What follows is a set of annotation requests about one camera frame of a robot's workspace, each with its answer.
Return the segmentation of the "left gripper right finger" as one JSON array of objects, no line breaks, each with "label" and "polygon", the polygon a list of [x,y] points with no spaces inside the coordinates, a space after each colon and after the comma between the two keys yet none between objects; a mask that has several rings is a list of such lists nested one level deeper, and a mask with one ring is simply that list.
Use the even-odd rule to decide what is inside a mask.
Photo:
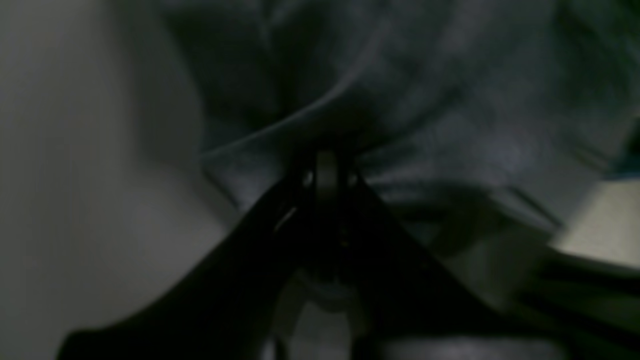
[{"label": "left gripper right finger", "polygon": [[422,248],[330,152],[330,219],[363,308],[352,360],[569,360],[553,333],[492,309]]}]

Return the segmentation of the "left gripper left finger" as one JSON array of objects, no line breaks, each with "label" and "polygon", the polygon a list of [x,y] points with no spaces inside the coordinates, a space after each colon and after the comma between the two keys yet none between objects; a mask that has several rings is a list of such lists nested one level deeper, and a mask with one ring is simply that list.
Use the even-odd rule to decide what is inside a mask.
[{"label": "left gripper left finger", "polygon": [[306,156],[185,278],[149,306],[71,333],[59,360],[264,360],[281,291],[311,262],[318,161]]}]

